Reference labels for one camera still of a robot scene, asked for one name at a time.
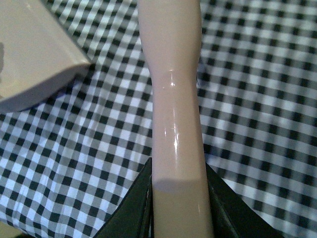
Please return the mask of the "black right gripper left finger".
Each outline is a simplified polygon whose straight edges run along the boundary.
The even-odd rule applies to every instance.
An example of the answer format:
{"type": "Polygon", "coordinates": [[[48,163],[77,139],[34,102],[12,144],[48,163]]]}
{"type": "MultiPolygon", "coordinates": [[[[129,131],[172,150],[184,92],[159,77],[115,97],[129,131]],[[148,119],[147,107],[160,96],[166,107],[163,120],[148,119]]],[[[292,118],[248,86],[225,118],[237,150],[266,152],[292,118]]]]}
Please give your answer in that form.
{"type": "Polygon", "coordinates": [[[148,158],[118,208],[95,237],[154,237],[152,158],[148,158]]]}

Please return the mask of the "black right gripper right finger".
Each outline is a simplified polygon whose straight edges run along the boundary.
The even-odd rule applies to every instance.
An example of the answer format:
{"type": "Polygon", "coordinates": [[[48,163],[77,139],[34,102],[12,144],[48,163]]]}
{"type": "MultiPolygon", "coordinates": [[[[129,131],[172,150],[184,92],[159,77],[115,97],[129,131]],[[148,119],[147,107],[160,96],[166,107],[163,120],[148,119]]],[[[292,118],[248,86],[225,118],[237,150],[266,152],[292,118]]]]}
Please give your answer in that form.
{"type": "Polygon", "coordinates": [[[206,165],[212,225],[216,238],[281,238],[283,235],[254,212],[206,165]]]}

